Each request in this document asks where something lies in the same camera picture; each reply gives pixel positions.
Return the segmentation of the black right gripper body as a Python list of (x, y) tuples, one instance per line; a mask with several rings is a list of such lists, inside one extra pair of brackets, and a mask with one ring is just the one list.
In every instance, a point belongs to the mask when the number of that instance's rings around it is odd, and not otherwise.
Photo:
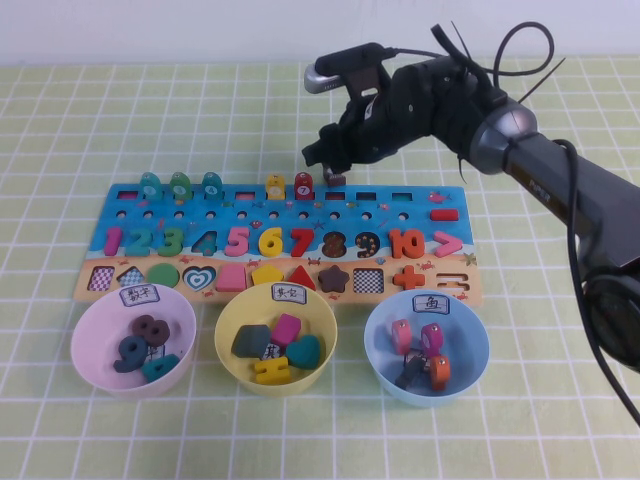
[(343, 75), (351, 100), (338, 123), (338, 146), (334, 168), (372, 164), (395, 153), (406, 136), (406, 93), (401, 77), (394, 74), (389, 85), (374, 96), (357, 96), (353, 82)]

